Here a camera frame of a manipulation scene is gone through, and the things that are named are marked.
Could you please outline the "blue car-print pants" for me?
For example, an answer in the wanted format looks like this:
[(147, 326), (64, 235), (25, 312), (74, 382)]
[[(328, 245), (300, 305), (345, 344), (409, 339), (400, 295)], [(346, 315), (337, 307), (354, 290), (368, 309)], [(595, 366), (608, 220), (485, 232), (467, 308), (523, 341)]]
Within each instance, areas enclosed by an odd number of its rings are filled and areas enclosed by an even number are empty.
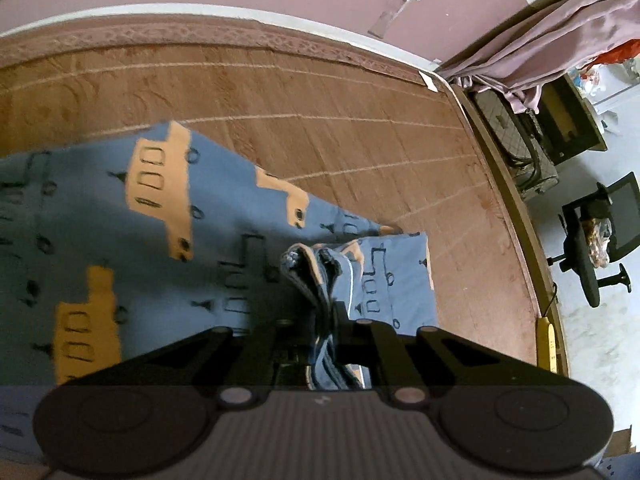
[(215, 326), (344, 304), (437, 321), (424, 234), (320, 200), (175, 122), (1, 161), (1, 456), (39, 465), (55, 386)]

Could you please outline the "yellow strip at bed edge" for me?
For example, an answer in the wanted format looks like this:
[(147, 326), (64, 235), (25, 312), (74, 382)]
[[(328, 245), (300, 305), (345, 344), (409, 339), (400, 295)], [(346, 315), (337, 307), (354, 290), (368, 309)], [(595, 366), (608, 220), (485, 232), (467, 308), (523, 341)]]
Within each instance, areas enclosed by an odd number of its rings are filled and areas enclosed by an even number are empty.
[(537, 365), (551, 373), (558, 372), (555, 330), (548, 318), (538, 318), (536, 323)]

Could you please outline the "black office chair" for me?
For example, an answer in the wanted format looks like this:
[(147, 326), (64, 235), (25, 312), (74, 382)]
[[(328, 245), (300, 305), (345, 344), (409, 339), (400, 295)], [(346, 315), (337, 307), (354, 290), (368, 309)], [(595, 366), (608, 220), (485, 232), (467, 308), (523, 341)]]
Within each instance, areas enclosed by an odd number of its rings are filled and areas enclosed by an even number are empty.
[(626, 268), (605, 278), (597, 270), (619, 263), (639, 247), (639, 185), (630, 172), (611, 185), (562, 206), (559, 220), (564, 231), (563, 252), (549, 257), (563, 272), (575, 273), (590, 307), (600, 306), (600, 290), (622, 285), (631, 290)]

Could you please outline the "quilted grey bag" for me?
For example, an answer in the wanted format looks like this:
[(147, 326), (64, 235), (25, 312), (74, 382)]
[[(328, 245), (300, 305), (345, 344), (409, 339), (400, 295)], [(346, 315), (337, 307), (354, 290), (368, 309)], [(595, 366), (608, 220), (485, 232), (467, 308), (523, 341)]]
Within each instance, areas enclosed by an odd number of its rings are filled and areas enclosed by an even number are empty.
[(558, 170), (539, 142), (541, 130), (534, 114), (515, 114), (511, 104), (494, 90), (473, 93), (472, 100), (524, 202), (559, 183)]

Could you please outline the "brown bamboo bed mat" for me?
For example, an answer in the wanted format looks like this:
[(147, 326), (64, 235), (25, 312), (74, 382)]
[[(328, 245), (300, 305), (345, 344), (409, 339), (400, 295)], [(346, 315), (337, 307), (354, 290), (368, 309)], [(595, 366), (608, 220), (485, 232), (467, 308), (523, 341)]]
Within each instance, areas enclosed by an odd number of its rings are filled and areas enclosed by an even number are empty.
[(454, 95), (343, 40), (239, 18), (81, 18), (1, 41), (1, 151), (183, 122), (324, 200), (430, 239), (439, 322), (536, 359), (510, 198)]

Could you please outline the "wooden side shelf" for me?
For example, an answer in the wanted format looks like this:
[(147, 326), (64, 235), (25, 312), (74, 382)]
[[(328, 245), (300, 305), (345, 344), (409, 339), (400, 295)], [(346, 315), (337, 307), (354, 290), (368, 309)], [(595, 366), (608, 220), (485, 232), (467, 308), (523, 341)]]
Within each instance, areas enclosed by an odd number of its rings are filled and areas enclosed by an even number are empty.
[(591, 103), (567, 76), (541, 87), (536, 121), (541, 131), (539, 142), (555, 166), (586, 151), (608, 150)]

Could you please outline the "white tag on mat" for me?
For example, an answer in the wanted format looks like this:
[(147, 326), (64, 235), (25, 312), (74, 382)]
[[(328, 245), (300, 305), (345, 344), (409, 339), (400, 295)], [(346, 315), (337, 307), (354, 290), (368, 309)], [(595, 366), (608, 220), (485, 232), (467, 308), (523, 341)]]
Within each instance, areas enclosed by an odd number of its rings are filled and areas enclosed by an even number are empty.
[(425, 87), (430, 90), (431, 92), (438, 92), (438, 88), (436, 86), (436, 84), (434, 83), (434, 80), (432, 79), (431, 76), (428, 76), (426, 73), (420, 72), (419, 73), (421, 79), (423, 80)]

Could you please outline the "right pink satin curtain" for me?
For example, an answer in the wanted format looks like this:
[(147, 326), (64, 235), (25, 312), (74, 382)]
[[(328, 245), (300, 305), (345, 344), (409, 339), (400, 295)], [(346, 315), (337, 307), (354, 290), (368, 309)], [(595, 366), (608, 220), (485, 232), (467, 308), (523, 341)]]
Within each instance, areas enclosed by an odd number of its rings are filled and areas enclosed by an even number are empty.
[(515, 113), (536, 112), (545, 84), (638, 38), (639, 0), (562, 0), (438, 73), (473, 92), (501, 93)]

